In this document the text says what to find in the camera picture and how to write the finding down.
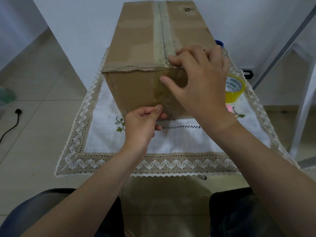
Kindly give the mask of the person's left hand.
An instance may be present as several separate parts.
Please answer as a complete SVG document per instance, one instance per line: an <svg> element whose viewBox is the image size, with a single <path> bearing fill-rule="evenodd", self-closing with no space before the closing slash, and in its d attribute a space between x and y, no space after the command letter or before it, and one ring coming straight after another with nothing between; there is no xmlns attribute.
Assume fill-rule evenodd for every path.
<svg viewBox="0 0 316 237"><path fill-rule="evenodd" d="M156 122L160 119L166 119L168 115L164 113L164 118L160 119L149 116L142 118L139 116L139 109L129 112L125 117L124 147L144 156L151 139L155 136L155 131L162 130L162 126Z"/></svg>

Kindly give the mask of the person's right hand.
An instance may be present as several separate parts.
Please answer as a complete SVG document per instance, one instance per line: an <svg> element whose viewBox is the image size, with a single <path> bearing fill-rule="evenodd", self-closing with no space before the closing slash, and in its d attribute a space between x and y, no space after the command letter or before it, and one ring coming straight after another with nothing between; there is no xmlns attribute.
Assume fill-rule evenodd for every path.
<svg viewBox="0 0 316 237"><path fill-rule="evenodd" d="M187 96L176 98L184 109L195 118L209 134L235 130L240 124L227 110L225 84L230 61L223 49L216 45L204 54L192 56L185 51L180 55L169 55L170 63L182 66L187 73Z"/></svg>

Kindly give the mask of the clear packing tape strip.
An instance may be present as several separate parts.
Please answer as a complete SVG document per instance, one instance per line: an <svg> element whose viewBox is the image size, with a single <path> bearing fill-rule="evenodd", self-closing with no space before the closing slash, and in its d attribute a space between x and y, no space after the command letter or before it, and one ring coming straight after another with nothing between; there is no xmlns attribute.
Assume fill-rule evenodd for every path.
<svg viewBox="0 0 316 237"><path fill-rule="evenodd" d="M161 76L167 76L173 80L177 86L185 87L188 83L187 73L180 67L165 67L154 71L153 74L153 102L156 105L163 105L164 112L168 115L168 120L190 119L192 116L176 100L171 91L160 81Z"/></svg>

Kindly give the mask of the brown cardboard box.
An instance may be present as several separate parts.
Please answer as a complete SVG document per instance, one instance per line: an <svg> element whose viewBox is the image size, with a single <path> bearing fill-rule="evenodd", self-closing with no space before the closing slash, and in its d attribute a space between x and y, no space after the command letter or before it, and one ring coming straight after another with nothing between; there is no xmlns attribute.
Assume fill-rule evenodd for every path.
<svg viewBox="0 0 316 237"><path fill-rule="evenodd" d="M191 0L125 2L102 74L120 114L153 102L153 74L171 64L176 50L216 46L210 30Z"/></svg>

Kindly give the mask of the person's right forearm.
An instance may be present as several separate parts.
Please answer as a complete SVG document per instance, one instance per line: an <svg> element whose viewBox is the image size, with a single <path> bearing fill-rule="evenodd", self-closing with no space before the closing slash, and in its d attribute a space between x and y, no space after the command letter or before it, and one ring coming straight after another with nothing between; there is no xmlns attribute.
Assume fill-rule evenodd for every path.
<svg viewBox="0 0 316 237"><path fill-rule="evenodd" d="M277 155L235 118L198 119L229 156L255 195L288 237L316 237L316 182Z"/></svg>

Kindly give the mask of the person's left forearm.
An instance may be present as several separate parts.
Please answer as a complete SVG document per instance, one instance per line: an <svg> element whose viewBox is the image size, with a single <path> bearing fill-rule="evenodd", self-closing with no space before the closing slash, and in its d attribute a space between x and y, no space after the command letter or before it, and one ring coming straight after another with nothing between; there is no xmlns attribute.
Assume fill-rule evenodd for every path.
<svg viewBox="0 0 316 237"><path fill-rule="evenodd" d="M21 237L93 237L146 149L125 143L114 157Z"/></svg>

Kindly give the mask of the white lace-trimmed tablecloth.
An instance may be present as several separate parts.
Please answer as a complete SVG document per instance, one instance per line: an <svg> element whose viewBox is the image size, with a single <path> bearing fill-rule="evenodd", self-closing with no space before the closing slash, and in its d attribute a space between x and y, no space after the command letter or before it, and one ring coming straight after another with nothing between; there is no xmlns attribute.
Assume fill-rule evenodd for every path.
<svg viewBox="0 0 316 237"><path fill-rule="evenodd" d="M232 60L229 74L243 80L246 89L236 102L227 105L228 110L263 144L299 169L281 144L243 71ZM124 123L99 68L74 120L54 175L94 173L122 147ZM162 130L155 134L132 176L240 174L195 119L164 120L158 124Z"/></svg>

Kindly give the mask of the yellow packing tape roll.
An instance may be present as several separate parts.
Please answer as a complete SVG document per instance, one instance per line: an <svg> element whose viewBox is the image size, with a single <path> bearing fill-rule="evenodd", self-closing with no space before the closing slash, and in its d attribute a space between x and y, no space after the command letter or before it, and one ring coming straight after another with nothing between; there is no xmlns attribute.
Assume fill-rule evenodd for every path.
<svg viewBox="0 0 316 237"><path fill-rule="evenodd" d="M228 74L225 84L225 102L234 103L245 90L245 84L239 77Z"/></svg>

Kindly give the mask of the person's right leg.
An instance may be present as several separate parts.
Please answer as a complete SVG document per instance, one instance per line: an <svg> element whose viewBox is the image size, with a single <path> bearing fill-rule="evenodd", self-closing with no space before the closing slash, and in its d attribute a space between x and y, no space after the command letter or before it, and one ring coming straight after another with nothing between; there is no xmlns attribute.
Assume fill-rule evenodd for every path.
<svg viewBox="0 0 316 237"><path fill-rule="evenodd" d="M285 237L250 187L213 193L211 237Z"/></svg>

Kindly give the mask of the person's leg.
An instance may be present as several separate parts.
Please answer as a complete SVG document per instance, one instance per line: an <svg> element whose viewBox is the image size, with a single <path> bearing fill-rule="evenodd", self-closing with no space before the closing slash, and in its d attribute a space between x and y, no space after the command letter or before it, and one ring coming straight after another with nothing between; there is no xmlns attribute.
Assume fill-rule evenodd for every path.
<svg viewBox="0 0 316 237"><path fill-rule="evenodd" d="M0 237L20 237L37 220L75 190L75 188L54 188L43 191L19 204L1 224ZM130 237L124 228L119 197L113 203L94 237Z"/></svg>
<svg viewBox="0 0 316 237"><path fill-rule="evenodd" d="M285 237L250 187L213 193L211 237Z"/></svg>

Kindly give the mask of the green translucent object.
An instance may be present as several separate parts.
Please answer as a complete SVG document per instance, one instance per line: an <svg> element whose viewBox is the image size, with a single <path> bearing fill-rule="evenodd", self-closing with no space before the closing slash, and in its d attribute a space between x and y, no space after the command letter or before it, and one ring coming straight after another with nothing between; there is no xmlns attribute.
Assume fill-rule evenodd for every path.
<svg viewBox="0 0 316 237"><path fill-rule="evenodd" d="M16 95L12 90L0 87L0 106L7 105L15 100Z"/></svg>

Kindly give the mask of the person's left leg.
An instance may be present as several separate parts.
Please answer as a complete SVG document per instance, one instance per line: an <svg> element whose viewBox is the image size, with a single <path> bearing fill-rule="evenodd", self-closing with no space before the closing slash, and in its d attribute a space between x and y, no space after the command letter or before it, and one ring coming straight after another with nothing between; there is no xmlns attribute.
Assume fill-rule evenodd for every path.
<svg viewBox="0 0 316 237"><path fill-rule="evenodd" d="M0 237L20 237L37 220L75 190L75 188L54 188L43 191L19 204L1 224ZM119 197L113 203L94 237L130 237L124 228Z"/></svg>

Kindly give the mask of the white metal frame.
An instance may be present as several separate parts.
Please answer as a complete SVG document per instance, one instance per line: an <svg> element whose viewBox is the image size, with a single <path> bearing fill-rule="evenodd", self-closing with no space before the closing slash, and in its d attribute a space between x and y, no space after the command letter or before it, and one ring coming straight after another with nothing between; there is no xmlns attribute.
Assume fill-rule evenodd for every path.
<svg viewBox="0 0 316 237"><path fill-rule="evenodd" d="M267 77L267 75L272 71L272 69L284 58L294 47L297 46L297 39L304 29L309 25L312 19L316 16L316 4L310 10L308 15L304 18L302 23L297 27L294 33L290 36L288 41L275 55L271 63L266 67L266 69L259 75L259 77L252 84L252 89L256 90L261 82ZM299 103L299 108L297 111L295 123L294 123L294 133L291 144L287 153L291 160L296 161L296 155L298 153L299 144L302 138L303 130L306 124L307 116L310 111L310 107L313 102L314 94L316 92L316 57L312 57L311 65L305 81L305 86L303 89L302 99Z"/></svg>

